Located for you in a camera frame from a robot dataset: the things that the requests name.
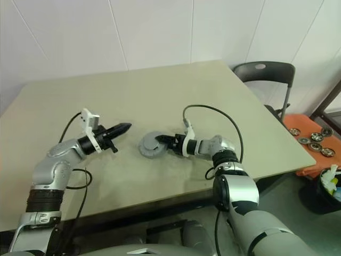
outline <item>chair backrest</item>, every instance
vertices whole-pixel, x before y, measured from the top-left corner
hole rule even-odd
[[[290,63],[275,61],[256,61],[236,66],[233,72],[243,82],[274,81],[288,84],[291,88],[295,76],[295,67]]]

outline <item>black chair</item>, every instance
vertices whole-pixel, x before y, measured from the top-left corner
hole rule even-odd
[[[282,109],[274,110],[273,107],[265,105],[277,120],[283,124],[286,109],[290,106],[288,100],[295,76],[295,67],[289,63],[283,62],[256,61],[240,64],[234,68],[233,72],[242,80],[242,82],[273,81],[288,84]]]

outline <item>robotic arm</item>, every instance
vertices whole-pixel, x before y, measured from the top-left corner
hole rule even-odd
[[[316,255],[274,215],[258,209],[256,183],[239,163],[231,142],[220,135],[195,140],[188,120],[185,125],[187,135],[159,135],[155,139],[178,155],[213,161],[215,206],[228,220],[245,255]]]
[[[49,254],[57,224],[61,220],[60,206],[72,169],[93,152],[117,148],[112,139],[125,133],[130,123],[121,123],[109,129],[98,125],[99,116],[87,109],[82,111],[82,127],[86,136],[57,144],[47,153],[33,172],[33,185],[27,199],[26,212],[19,220],[10,252]]]

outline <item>beige tabletop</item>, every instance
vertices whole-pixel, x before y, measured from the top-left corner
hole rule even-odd
[[[34,82],[26,85],[0,118],[0,231],[14,229],[25,211],[35,165],[54,146],[76,112],[86,107],[111,127],[131,122],[131,129],[114,140],[119,152],[91,155],[83,165],[92,172],[82,215],[208,189],[204,178],[212,163],[166,154],[158,159],[140,155],[136,145],[151,131],[183,133],[182,109],[207,104],[227,112],[239,125],[245,145],[243,165],[254,179],[294,171],[315,160],[262,106],[251,91],[221,61],[150,68]],[[216,134],[240,146],[232,124],[208,109],[189,109],[197,138]],[[66,139],[81,136],[78,121]],[[85,182],[73,173],[72,185]],[[63,218],[75,217],[84,191],[67,190]]]

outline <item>white tiled wall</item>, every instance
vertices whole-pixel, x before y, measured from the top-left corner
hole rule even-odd
[[[214,59],[293,63],[292,113],[310,113],[341,78],[340,0],[1,0],[0,9],[0,113],[28,81]],[[248,86],[282,105],[284,86]]]

